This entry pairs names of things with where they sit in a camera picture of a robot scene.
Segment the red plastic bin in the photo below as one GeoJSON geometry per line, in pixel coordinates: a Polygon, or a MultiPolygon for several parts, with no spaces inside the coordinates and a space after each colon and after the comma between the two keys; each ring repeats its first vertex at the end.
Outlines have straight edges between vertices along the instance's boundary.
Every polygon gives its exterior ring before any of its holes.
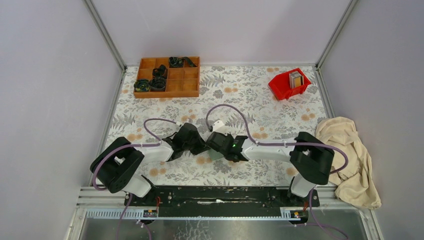
{"type": "Polygon", "coordinates": [[[284,73],[276,75],[269,83],[268,87],[273,93],[274,97],[281,100],[288,100],[290,97],[293,97],[298,94],[303,94],[307,87],[311,84],[311,81],[306,77],[300,68],[295,68],[284,73]],[[294,71],[299,71],[303,75],[304,84],[300,87],[291,89],[289,83],[289,73],[294,71]]]}

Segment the stack of credit cards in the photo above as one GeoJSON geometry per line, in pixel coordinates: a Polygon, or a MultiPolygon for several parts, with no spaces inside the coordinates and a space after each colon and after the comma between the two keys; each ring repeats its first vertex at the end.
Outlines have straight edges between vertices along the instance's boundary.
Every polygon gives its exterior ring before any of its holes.
{"type": "Polygon", "coordinates": [[[299,71],[289,73],[289,86],[291,89],[300,87],[304,84],[304,76],[299,71]]]}

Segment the green card holder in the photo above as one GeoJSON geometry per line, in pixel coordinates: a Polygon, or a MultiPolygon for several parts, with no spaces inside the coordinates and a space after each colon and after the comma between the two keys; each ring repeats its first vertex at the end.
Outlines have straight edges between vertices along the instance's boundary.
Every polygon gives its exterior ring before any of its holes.
{"type": "Polygon", "coordinates": [[[220,153],[220,152],[218,152],[216,150],[209,149],[207,152],[208,152],[209,158],[212,161],[217,161],[217,160],[220,160],[220,159],[224,159],[225,158],[222,153],[220,153]]]}

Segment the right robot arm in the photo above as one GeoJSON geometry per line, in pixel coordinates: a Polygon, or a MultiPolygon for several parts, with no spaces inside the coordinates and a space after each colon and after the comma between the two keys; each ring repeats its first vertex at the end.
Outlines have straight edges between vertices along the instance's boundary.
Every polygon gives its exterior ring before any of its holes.
{"type": "Polygon", "coordinates": [[[287,201],[293,206],[301,205],[317,185],[329,182],[334,150],[307,132],[282,142],[255,142],[248,136],[233,137],[231,134],[212,132],[206,144],[232,162],[273,160],[291,163],[297,175],[290,182],[287,201]]]}

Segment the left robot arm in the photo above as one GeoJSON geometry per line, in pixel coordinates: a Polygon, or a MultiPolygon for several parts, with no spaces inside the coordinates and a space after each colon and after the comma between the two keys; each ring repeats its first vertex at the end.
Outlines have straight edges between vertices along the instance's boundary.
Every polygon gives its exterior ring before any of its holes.
{"type": "Polygon", "coordinates": [[[198,129],[184,123],[177,132],[157,143],[135,144],[125,137],[113,141],[90,165],[92,182],[110,193],[127,192],[144,206],[152,204],[155,192],[150,181],[137,173],[142,163],[169,162],[184,152],[198,155],[209,150],[198,129]]]}

